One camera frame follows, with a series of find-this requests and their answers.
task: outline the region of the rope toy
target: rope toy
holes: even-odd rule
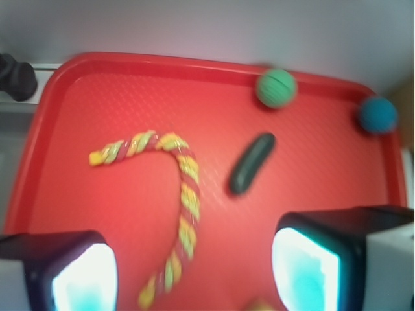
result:
[[[180,168],[181,194],[178,236],[164,265],[154,272],[139,292],[137,303],[148,309],[154,299],[169,293],[182,277],[183,270],[193,259],[197,237],[196,229],[200,218],[199,166],[189,145],[174,133],[158,135],[149,130],[135,135],[131,140],[120,140],[107,144],[102,150],[89,155],[91,166],[108,165],[147,150],[170,152]]]

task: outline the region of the white wall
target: white wall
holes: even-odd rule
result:
[[[267,64],[383,92],[413,71],[413,0],[2,0],[0,52],[86,51]]]

